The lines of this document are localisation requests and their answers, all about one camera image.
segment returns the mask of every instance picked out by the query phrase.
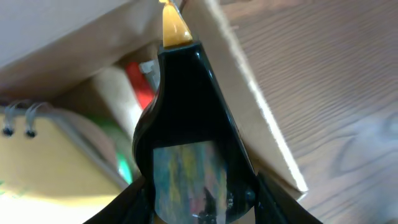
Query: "glossy black surface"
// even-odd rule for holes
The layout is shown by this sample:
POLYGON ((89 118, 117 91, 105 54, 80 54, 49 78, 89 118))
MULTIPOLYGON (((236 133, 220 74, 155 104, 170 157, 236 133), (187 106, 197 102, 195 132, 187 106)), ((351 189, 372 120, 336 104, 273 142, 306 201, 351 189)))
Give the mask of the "glossy black surface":
POLYGON ((161 49, 158 57, 157 98, 144 111, 134 136, 137 165, 153 183, 155 148, 215 142, 227 163, 227 189, 233 195, 227 220, 235 220, 254 205, 258 182, 203 47, 197 42, 161 49))

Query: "cardboard box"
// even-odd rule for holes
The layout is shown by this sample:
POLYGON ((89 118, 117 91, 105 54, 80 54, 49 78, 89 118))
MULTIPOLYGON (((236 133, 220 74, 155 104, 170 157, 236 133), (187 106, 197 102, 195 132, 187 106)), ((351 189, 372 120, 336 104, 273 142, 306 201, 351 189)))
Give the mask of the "cardboard box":
MULTIPOLYGON (((2 4, 3 96, 67 99, 74 86, 162 33, 156 0, 39 0, 29 10, 22 0, 2 4), (11 9, 19 11, 6 13, 11 9)), ((186 1, 182 15, 203 43, 249 157, 298 198, 308 190, 305 181, 217 1, 186 1)))

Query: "notebook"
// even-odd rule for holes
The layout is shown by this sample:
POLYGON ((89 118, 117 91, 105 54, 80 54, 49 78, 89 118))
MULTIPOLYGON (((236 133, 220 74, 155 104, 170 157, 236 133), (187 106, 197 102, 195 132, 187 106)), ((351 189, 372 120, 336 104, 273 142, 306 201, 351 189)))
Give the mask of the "notebook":
POLYGON ((32 138, 25 112, 0 136, 0 223, 83 223, 125 188, 61 116, 37 114, 32 138))

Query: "wooden table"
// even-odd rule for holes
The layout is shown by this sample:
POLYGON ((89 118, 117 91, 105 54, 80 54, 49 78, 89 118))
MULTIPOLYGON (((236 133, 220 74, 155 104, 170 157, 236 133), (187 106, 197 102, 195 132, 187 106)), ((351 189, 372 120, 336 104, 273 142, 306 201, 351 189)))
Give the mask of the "wooden table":
POLYGON ((325 223, 398 219, 398 1, 220 4, 310 188, 300 203, 325 223))

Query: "spiral binding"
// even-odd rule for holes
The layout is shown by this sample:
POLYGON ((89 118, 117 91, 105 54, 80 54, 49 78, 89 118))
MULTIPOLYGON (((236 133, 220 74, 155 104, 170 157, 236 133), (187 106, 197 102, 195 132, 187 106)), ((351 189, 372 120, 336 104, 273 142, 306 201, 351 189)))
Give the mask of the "spiral binding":
MULTIPOLYGON (((4 109, 4 127, 2 129, 2 133, 6 137, 11 137, 14 134, 14 117, 15 117, 15 109, 20 105, 29 105, 31 104, 30 100, 19 100, 10 103, 4 109)), ((26 129, 25 134, 28 138, 36 137, 36 130, 34 129, 34 119, 36 116, 36 112, 39 108, 46 107, 52 108, 51 104, 47 102, 41 103, 33 103, 29 106, 29 108, 25 112, 26 117, 26 129)))

